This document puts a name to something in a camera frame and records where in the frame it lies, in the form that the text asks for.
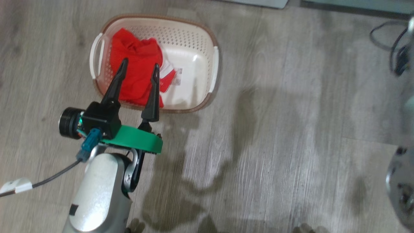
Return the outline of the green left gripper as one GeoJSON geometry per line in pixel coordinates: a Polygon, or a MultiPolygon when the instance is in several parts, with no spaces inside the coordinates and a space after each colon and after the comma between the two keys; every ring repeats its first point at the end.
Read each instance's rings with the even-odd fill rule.
{"type": "MultiPolygon", "coordinates": [[[[122,83],[126,78],[129,60],[124,58],[112,79],[108,90],[106,91],[101,105],[119,105],[119,95],[122,83]]],[[[160,110],[160,67],[158,63],[154,65],[152,73],[151,90],[149,98],[141,113],[141,124],[138,128],[122,125],[113,139],[102,139],[100,143],[107,145],[115,145],[124,148],[133,148],[143,150],[152,154],[160,154],[162,152],[163,140],[152,131],[151,123],[159,121],[160,110]]]]}

